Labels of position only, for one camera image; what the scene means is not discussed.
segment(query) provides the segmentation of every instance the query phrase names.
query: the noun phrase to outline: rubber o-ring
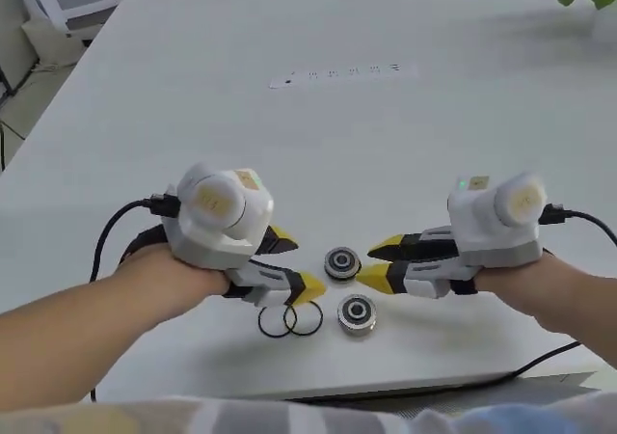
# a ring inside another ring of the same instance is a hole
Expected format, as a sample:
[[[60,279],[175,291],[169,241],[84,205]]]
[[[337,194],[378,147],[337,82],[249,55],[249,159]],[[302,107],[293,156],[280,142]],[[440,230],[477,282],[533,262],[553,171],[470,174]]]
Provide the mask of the rubber o-ring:
[[[319,329],[321,328],[321,325],[324,324],[324,311],[321,309],[319,304],[317,304],[314,301],[308,301],[308,303],[313,304],[315,308],[317,309],[317,311],[319,312],[319,323],[317,323],[317,326],[315,327],[314,330],[311,330],[307,333],[298,333],[297,331],[294,331],[294,328],[298,324],[298,314],[296,313],[296,310],[292,306],[289,306],[287,310],[285,311],[285,313],[282,315],[282,322],[284,323],[285,328],[287,328],[288,333],[291,333],[292,335],[295,335],[295,336],[303,336],[303,337],[312,336],[315,333],[317,333]],[[287,313],[289,312],[289,309],[291,309],[294,312],[295,317],[296,317],[294,324],[291,326],[287,324]]]
[[[283,314],[282,321],[285,324],[285,328],[287,329],[287,331],[279,335],[273,335],[272,333],[268,333],[266,330],[263,329],[263,325],[261,324],[261,316],[263,315],[266,309],[268,308],[264,307],[263,309],[261,309],[259,311],[259,315],[257,316],[257,328],[259,328],[259,331],[261,332],[262,335],[267,336],[268,338],[272,338],[272,339],[279,339],[279,338],[284,338],[285,336],[293,333],[292,331],[293,328],[298,324],[298,314],[296,313],[293,307],[287,306],[287,308],[285,309],[285,313]],[[287,313],[289,312],[289,309],[291,309],[291,311],[293,312],[293,318],[294,318],[293,325],[291,325],[291,329],[289,329],[290,327],[287,326]]]

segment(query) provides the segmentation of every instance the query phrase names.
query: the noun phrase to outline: white table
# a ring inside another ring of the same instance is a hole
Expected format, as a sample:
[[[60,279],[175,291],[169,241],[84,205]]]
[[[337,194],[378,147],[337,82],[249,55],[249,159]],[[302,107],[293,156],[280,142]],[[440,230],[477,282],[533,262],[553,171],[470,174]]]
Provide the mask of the white table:
[[[277,263],[322,276],[334,246],[364,253],[447,223],[446,195],[463,172],[536,170],[552,201],[617,226],[617,58],[586,39],[590,15],[554,0],[127,0],[0,179],[0,309],[85,282],[108,217],[199,160],[257,169],[276,223],[302,244]],[[373,63],[411,63],[416,75],[269,88],[291,71]],[[102,273],[155,223],[126,216]],[[543,233],[574,264],[617,273],[595,228]],[[354,292],[378,309],[363,341],[335,318]],[[512,370],[569,341],[484,294],[430,301],[352,285],[319,303],[318,334],[268,339],[256,309],[208,300],[140,339],[100,399],[431,386]],[[300,309],[308,325],[310,314]],[[578,349],[531,374],[599,362]]]

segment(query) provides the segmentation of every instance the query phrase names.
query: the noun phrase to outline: ball bearing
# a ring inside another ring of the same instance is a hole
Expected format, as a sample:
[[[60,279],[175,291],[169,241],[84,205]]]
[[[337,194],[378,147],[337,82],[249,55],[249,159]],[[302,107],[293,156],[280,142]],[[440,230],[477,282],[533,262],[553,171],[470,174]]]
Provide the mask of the ball bearing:
[[[328,276],[336,282],[348,282],[360,272],[362,264],[352,249],[339,247],[326,255],[324,268]]]
[[[354,337],[366,336],[377,323],[375,304],[361,294],[352,294],[340,301],[337,314],[340,327]]]

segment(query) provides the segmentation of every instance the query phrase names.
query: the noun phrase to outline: fabric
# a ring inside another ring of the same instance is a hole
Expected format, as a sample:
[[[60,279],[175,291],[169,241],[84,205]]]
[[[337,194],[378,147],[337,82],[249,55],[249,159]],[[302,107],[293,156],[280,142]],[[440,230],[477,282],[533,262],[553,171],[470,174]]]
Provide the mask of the fabric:
[[[617,432],[617,393],[547,407],[497,405],[449,418],[430,410],[393,414],[286,402],[169,398],[70,405],[0,416],[2,434],[604,434]]]

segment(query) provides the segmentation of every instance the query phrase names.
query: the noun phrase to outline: floor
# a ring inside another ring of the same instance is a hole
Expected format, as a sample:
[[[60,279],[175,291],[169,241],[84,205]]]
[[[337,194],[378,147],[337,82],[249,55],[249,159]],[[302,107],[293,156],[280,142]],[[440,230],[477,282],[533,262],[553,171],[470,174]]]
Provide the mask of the floor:
[[[61,68],[51,72],[33,73],[17,95],[0,108],[0,120],[27,139],[71,72],[72,68]],[[5,138],[5,155],[7,166],[10,167],[10,161],[18,152],[22,140],[10,130],[5,130]],[[589,377],[582,386],[617,391],[617,370],[606,366]]]

